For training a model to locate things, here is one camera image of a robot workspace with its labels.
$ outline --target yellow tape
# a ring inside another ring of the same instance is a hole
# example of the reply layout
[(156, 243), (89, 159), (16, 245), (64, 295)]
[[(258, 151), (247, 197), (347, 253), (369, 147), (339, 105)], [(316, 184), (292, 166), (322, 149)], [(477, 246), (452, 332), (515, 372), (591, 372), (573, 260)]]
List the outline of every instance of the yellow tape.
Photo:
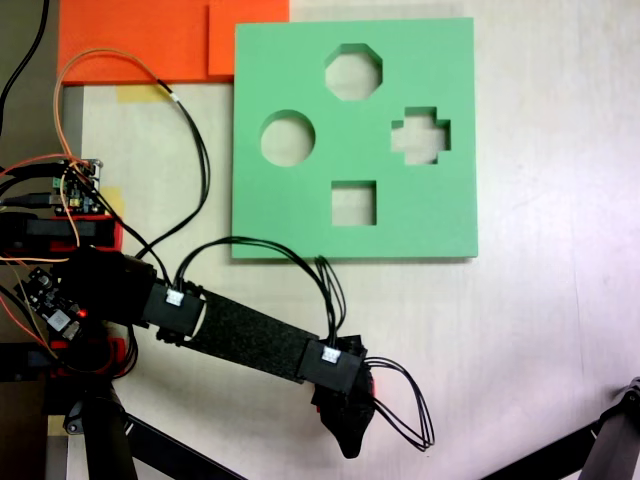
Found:
[(172, 101), (159, 85), (116, 85), (118, 103), (157, 103)]
[(124, 215), (124, 199), (118, 187), (100, 187), (100, 193), (118, 215)]
[(67, 431), (62, 424), (64, 423), (64, 415), (49, 415), (47, 418), (47, 435), (49, 437), (66, 437)]

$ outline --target orange foam sheet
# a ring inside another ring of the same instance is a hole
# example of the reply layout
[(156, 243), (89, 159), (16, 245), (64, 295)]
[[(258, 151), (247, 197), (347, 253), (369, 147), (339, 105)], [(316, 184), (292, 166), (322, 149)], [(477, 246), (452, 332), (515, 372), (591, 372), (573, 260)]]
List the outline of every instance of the orange foam sheet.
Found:
[(288, 21), (289, 0), (211, 0), (209, 77), (217, 82), (233, 81), (237, 24)]
[[(58, 71), (84, 50), (113, 47), (166, 82), (232, 81), (235, 25), (288, 20), (288, 0), (60, 0)], [(65, 78), (67, 85), (150, 82), (109, 55), (79, 62)]]

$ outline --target black wire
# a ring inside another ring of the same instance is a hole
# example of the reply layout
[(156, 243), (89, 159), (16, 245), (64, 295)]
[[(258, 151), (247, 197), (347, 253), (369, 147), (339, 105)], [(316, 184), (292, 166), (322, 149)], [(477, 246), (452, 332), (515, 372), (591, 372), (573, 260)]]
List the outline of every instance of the black wire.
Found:
[(124, 366), (124, 370), (122, 373), (117, 373), (114, 375), (114, 379), (122, 378), (135, 368), (136, 363), (138, 361), (138, 341), (136, 340), (135, 332), (133, 331), (133, 325), (128, 326), (129, 332), (129, 346), (127, 348), (127, 355), (125, 356), (124, 362), (122, 366)]
[[(166, 83), (164, 83), (162, 80), (158, 80), (158, 84), (162, 88), (164, 88), (167, 91), (167, 93), (169, 93), (169, 94), (173, 93), (173, 90)], [(210, 189), (210, 186), (211, 186), (211, 164), (209, 162), (209, 153), (207, 152), (207, 147), (204, 144), (204, 140), (202, 139), (202, 135), (200, 135), (200, 131), (198, 130), (198, 127), (195, 124), (195, 122), (193, 121), (193, 118), (189, 114), (188, 110), (185, 108), (185, 106), (179, 100), (176, 101), (176, 104), (178, 105), (178, 108), (180, 109), (180, 111), (184, 115), (185, 119), (187, 120), (187, 123), (189, 125), (189, 129), (191, 130), (191, 134), (193, 135), (193, 139), (195, 141), (196, 148), (198, 150), (198, 160), (199, 160), (199, 165), (200, 165), (200, 179), (201, 179), (201, 182), (200, 182), (200, 200), (198, 201), (198, 206), (196, 207), (196, 209), (192, 213), (190, 213), (184, 220), (182, 220), (180, 223), (178, 223), (177, 225), (172, 227), (166, 233), (163, 233), (158, 238), (153, 240), (151, 243), (149, 243), (148, 246), (145, 246), (142, 250), (140, 250), (135, 255), (135, 257), (138, 258), (138, 259), (144, 257), (149, 252), (149, 250), (151, 248), (153, 248), (154, 246), (156, 246), (157, 244), (159, 244), (163, 240), (166, 240), (167, 238), (169, 238), (174, 233), (179, 232), (180, 230), (182, 230), (189, 222), (191, 222), (191, 220), (193, 220), (196, 217), (196, 215), (198, 215), (198, 213), (200, 213), (200, 211), (202, 210), (202, 207), (204, 207), (204, 204), (207, 201), (207, 197), (209, 196), (209, 189)]]
[(340, 321), (337, 325), (334, 325), (334, 331), (337, 336), (338, 330), (340, 330), (340, 327), (347, 317), (347, 300), (345, 298), (342, 285), (340, 284), (340, 280), (338, 279), (336, 272), (333, 270), (333, 267), (331, 267), (329, 261), (323, 256), (318, 256), (315, 259), (315, 265), (326, 288), (332, 296), (336, 297), (336, 301), (338, 302)]
[[(86, 176), (82, 175), (81, 173), (78, 173), (78, 171), (75, 170), (75, 169), (67, 169), (67, 171), (70, 171), (71, 173), (73, 173), (76, 177), (80, 178), (80, 180), (84, 179), (84, 181), (78, 182), (80, 187), (85, 192), (87, 192), (90, 196), (92, 196), (94, 200), (97, 200), (98, 202), (100, 202), (104, 206), (104, 208), (111, 214), (111, 216), (115, 219), (115, 221), (118, 222), (122, 226), (122, 228), (124, 228), (127, 232), (129, 232), (129, 234), (131, 234), (131, 236), (133, 236), (133, 238), (138, 240), (138, 242), (140, 242), (141, 245), (143, 245), (145, 247), (150, 247), (150, 245), (147, 243), (147, 241), (144, 238), (142, 238), (142, 236), (138, 232), (136, 232), (133, 228), (131, 228), (129, 225), (127, 225), (124, 222), (124, 220), (122, 220), (120, 215), (118, 215), (116, 213), (116, 211), (109, 204), (109, 202), (107, 202), (107, 200), (102, 196), (102, 194), (93, 187), (93, 185), (91, 183), (91, 180), (89, 180)], [(169, 277), (169, 272), (167, 272), (167, 269), (164, 266), (164, 263), (162, 262), (162, 260), (160, 260), (160, 257), (158, 257), (158, 255), (156, 255), (156, 253), (153, 251), (152, 248), (149, 248), (149, 253), (151, 253), (151, 255), (153, 255), (153, 257), (158, 262), (158, 265), (160, 266), (160, 270), (162, 271), (162, 277), (163, 277), (163, 279), (165, 281), (165, 284), (166, 285), (171, 285), (171, 279)]]
[(215, 240), (213, 242), (205, 243), (204, 245), (201, 245), (200, 247), (193, 250), (180, 263), (180, 266), (178, 267), (178, 270), (176, 272), (176, 276), (173, 282), (174, 288), (180, 291), (184, 290), (184, 276), (186, 274), (187, 268), (189, 267), (189, 264), (193, 261), (193, 259), (197, 257), (203, 250), (206, 250), (207, 248), (210, 248), (210, 247), (214, 247), (216, 245), (231, 245), (231, 244), (250, 245), (255, 247), (268, 248), (270, 250), (279, 252), (280, 254), (284, 255), (289, 260), (294, 262), (296, 265), (298, 265), (300, 268), (302, 268), (302, 270), (304, 270), (314, 280), (314, 282), (320, 289), (320, 292), (322, 293), (322, 296), (325, 301), (325, 307), (327, 309), (327, 321), (329, 326), (328, 343), (331, 347), (335, 347), (336, 338), (337, 338), (336, 315), (335, 315), (335, 309), (333, 307), (331, 290), (325, 284), (326, 272), (324, 271), (324, 266), (319, 271), (319, 273), (316, 274), (316, 272), (314, 272), (313, 269), (307, 264), (307, 262), (305, 262), (298, 254), (296, 254), (290, 248), (285, 247), (284, 245), (281, 245), (279, 243), (272, 242), (270, 240), (260, 240), (256, 238), (240, 237), (240, 236), (224, 237), (224, 238)]
[[(384, 403), (382, 403), (375, 397), (373, 398), (374, 408), (378, 413), (380, 413), (380, 415), (384, 417), (385, 420), (387, 420), (387, 422), (389, 422), (389, 425), (391, 425), (394, 430), (402, 435), (402, 437), (407, 442), (409, 442), (421, 452), (427, 450), (427, 448), (435, 443), (435, 433), (433, 431), (433, 423), (431, 421), (429, 409), (427, 408), (427, 403), (424, 399), (424, 396), (422, 395), (422, 392), (420, 391), (420, 387), (418, 387), (418, 384), (415, 382), (413, 377), (402, 365), (388, 358), (367, 357), (365, 358), (364, 363), (370, 368), (387, 368), (400, 372), (409, 381), (418, 405), (420, 433), (409, 427), (395, 413), (393, 413), (389, 407), (387, 407)], [(412, 438), (407, 433), (407, 431), (411, 433), (415, 438)]]
[(38, 33), (36, 33), (36, 38), (33, 40), (33, 44), (31, 45), (31, 48), (29, 49), (25, 57), (22, 59), (22, 61), (20, 62), (18, 67), (15, 69), (15, 71), (11, 74), (11, 77), (9, 77), (7, 84), (4, 86), (4, 89), (2, 90), (2, 94), (0, 94), (0, 136), (2, 136), (2, 125), (4, 122), (4, 105), (7, 100), (7, 97), (9, 96), (9, 91), (11, 90), (11, 87), (16, 82), (16, 80), (18, 79), (18, 77), (20, 76), (24, 68), (27, 66), (27, 64), (31, 60), (31, 57), (33, 57), (33, 54), (38, 49), (38, 45), (40, 45), (40, 41), (42, 40), (42, 36), (44, 35), (44, 30), (47, 26), (48, 16), (49, 16), (49, 0), (44, 0), (42, 2), (42, 16), (40, 18), (40, 26), (38, 27)]

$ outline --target robotic arm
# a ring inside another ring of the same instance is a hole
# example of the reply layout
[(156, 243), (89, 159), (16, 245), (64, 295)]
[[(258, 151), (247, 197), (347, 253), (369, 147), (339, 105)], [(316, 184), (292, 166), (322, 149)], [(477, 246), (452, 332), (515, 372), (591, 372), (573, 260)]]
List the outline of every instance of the robotic arm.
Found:
[[(312, 382), (316, 389), (311, 403), (322, 423), (346, 458), (358, 456), (364, 433), (380, 411), (371, 374), (376, 365), (365, 360), (367, 349), (360, 336), (336, 336), (330, 345), (329, 339), (191, 282), (180, 283), (181, 289), (174, 290), (141, 260), (86, 248), (56, 264), (51, 274), (34, 270), (25, 291), (52, 333), (69, 343), (69, 351), (83, 336), (92, 335), (102, 320), (128, 328), (156, 325), (157, 339), (166, 343), (292, 382)], [(427, 427), (425, 449), (432, 438), (430, 422)]]

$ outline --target table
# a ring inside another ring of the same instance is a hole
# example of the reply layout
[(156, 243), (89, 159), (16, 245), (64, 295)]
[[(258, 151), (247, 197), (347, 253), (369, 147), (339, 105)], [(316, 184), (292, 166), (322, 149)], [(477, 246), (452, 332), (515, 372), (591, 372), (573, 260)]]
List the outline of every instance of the table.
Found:
[[(309, 404), (312, 389), (161, 344), (116, 382), (134, 415), (250, 479), (474, 479), (595, 419), (640, 371), (640, 4), (634, 0), (292, 0), (292, 20), (470, 16), (476, 28), (480, 255), (471, 261), (335, 262), (343, 334), (405, 365), (422, 386), (437, 444), (407, 445), (379, 416), (347, 461)], [(174, 270), (230, 231), (232, 87), (178, 85), (213, 167), (210, 199), (158, 248)], [(197, 201), (195, 150), (169, 103), (118, 103), (84, 89), (82, 155), (106, 164), (145, 237)], [(125, 251), (137, 245), (127, 239)], [(323, 334), (311, 282), (226, 248), (188, 277)], [(378, 392), (417, 421), (410, 389)], [(74, 438), (70, 478), (82, 478)]]

